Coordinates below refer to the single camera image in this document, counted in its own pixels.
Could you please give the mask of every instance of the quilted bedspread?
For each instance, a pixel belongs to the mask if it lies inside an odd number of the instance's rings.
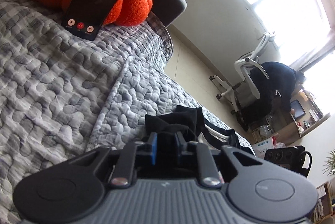
[[[22,178],[99,145],[122,148],[141,137],[145,114],[201,106],[164,74],[173,48],[154,14],[105,26],[93,42],[61,17],[33,0],[0,0],[0,223],[19,221],[11,197]]]

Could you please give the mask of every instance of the ribbed gray panel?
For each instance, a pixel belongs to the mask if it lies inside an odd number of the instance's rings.
[[[73,224],[251,224],[236,214],[218,190],[195,180],[138,180],[110,191],[91,215]]]

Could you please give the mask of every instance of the baseboard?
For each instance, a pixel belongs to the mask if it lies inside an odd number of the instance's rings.
[[[169,25],[167,28],[168,31],[175,34],[180,41],[186,45],[212,72],[214,75],[217,75],[223,81],[226,81],[229,85],[231,85],[224,75],[215,67],[214,64],[208,59],[178,28],[176,28],[173,24]]]

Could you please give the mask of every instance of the white wall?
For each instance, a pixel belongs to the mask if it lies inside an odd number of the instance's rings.
[[[312,154],[312,167],[308,179],[316,187],[328,181],[330,177],[323,174],[322,170],[325,168],[323,165],[328,157],[328,152],[335,149],[335,115],[292,144],[292,146],[295,145],[303,145],[305,150]]]
[[[256,15],[245,0],[186,0],[187,9],[174,22],[179,29],[227,78],[240,81],[233,63],[252,51],[264,32]],[[274,45],[261,62],[279,61]]]

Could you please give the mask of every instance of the person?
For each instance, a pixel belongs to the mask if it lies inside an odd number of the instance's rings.
[[[249,124],[258,121],[268,115],[272,109],[272,100],[276,90],[281,94],[281,108],[284,112],[295,114],[291,108],[292,93],[297,84],[303,84],[305,76],[292,68],[279,62],[264,62],[262,64],[269,79],[258,69],[250,71],[250,77],[261,95],[260,99],[241,109],[244,130],[248,130]]]

